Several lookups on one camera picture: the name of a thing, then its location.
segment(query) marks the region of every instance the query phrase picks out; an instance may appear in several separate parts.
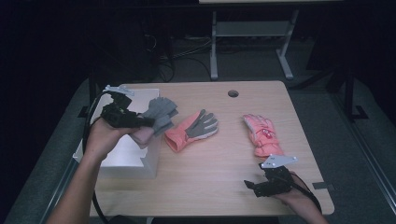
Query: wooden table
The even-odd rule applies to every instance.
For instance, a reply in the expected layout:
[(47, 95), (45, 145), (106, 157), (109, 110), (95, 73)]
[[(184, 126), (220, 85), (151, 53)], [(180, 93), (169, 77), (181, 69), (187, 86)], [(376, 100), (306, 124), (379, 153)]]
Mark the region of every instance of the wooden table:
[[(318, 197), (323, 214), (334, 210), (288, 92), (280, 81), (195, 82), (134, 84), (131, 89), (160, 89), (161, 96), (178, 105), (179, 124), (204, 108), (219, 120), (219, 132), (194, 142), (179, 153), (163, 141), (155, 179), (99, 179), (96, 194), (107, 216), (282, 216), (292, 214), (280, 201), (256, 198), (244, 180), (263, 182), (262, 171), (248, 139), (244, 114), (262, 115), (275, 124), (277, 137), (288, 156), (299, 161), (287, 165)], [(238, 91), (235, 98), (228, 91)], [(92, 206), (91, 215), (96, 216)]]

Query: box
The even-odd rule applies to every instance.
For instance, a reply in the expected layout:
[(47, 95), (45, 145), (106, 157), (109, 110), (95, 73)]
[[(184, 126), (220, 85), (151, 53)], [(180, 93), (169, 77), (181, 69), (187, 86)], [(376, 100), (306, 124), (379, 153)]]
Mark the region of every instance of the box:
[[(128, 106), (130, 111), (143, 113), (149, 108), (149, 101), (160, 95), (158, 89), (132, 90), (132, 99)], [(109, 94), (102, 96), (96, 107), (91, 121), (95, 120), (102, 112), (105, 105), (113, 101)], [(155, 178), (157, 175), (157, 164), (160, 157), (162, 136), (152, 136), (148, 146), (140, 149), (137, 143), (129, 135), (123, 136), (115, 148), (102, 162), (99, 178)], [(82, 141), (79, 143), (73, 158), (80, 162), (82, 158)]]

